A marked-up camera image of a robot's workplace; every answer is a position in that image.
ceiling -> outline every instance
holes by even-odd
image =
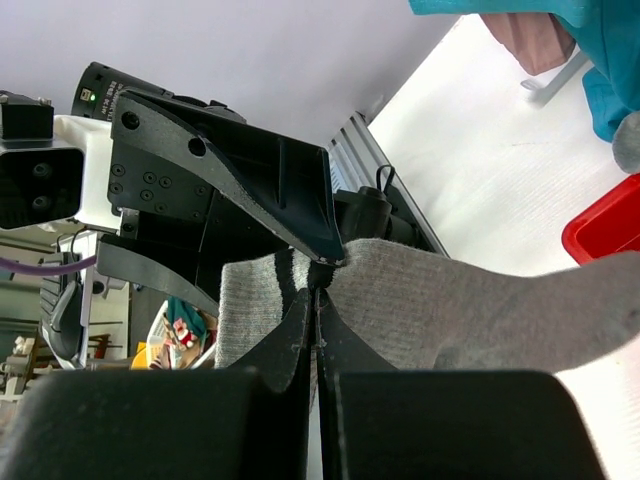
[[[0,89],[57,113],[99,61],[319,144],[354,111],[373,117],[456,20],[416,17],[408,0],[0,0],[0,12]]]

pink fabric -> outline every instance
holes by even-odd
[[[576,41],[548,13],[480,15],[491,34],[529,75],[559,67],[571,57]]]

white surface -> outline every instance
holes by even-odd
[[[74,218],[87,225],[118,230],[120,217],[111,213],[107,199],[113,148],[111,123],[56,115],[53,128],[56,135],[85,154],[80,210]]]
[[[591,130],[581,73],[539,110],[522,75],[467,17],[371,130],[453,258],[526,276],[576,265],[562,230],[625,175]],[[640,340],[559,377],[610,478],[640,478]]]
[[[455,17],[407,0],[1,0],[0,88],[69,113],[93,60],[228,103],[250,124],[326,145],[371,116]]]

black plastic part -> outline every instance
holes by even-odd
[[[338,382],[341,478],[605,479],[552,375],[346,373]]]
[[[385,237],[392,206],[380,190],[373,187],[360,187],[358,193],[339,190],[334,199],[345,205],[339,223],[343,242]]]
[[[219,301],[222,267],[253,260],[288,245],[215,190],[200,244],[196,286]]]
[[[44,265],[68,265],[80,258],[70,252],[46,257]],[[44,277],[40,288],[40,325],[51,351],[71,361],[78,353],[84,329],[80,324],[82,292],[79,273]]]
[[[114,206],[196,223],[206,220],[211,185],[174,163],[121,142],[114,143],[112,155],[107,198]]]
[[[53,107],[38,100],[0,90],[0,141],[51,140]]]
[[[48,376],[21,405],[0,480],[305,478],[310,312],[303,290],[227,369]]]
[[[315,298],[318,393],[322,434],[322,468],[325,479],[350,478],[344,475],[340,431],[340,375],[346,372],[387,372],[395,368],[357,336],[340,318],[325,290]]]
[[[431,245],[431,242],[429,242],[416,218],[411,213],[411,209],[400,190],[393,185],[388,185],[386,188],[387,200],[393,205],[389,222],[391,230],[387,233],[386,239],[427,252],[437,253],[437,250]]]
[[[0,229],[75,215],[84,153],[53,135],[51,105],[6,91],[0,95]]]
[[[217,301],[195,286],[197,252],[103,235],[98,242],[97,255],[98,272],[105,277],[144,285],[178,297],[212,315],[218,314]]]
[[[115,118],[113,163],[127,151],[174,163],[313,260],[344,260],[326,150],[140,91],[120,93]]]
[[[82,74],[73,97],[71,115],[110,122],[117,95],[125,87],[136,87],[158,95],[173,95],[166,89],[115,68],[92,62]]]

gray sock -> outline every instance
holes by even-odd
[[[637,253],[519,278],[381,240],[351,242],[346,252],[327,290],[345,323],[398,368],[557,372],[640,331]],[[287,298],[308,286],[309,267],[293,251],[225,266],[218,367],[278,325]]]
[[[640,112],[628,115],[613,137],[613,158],[626,173],[640,172]]]

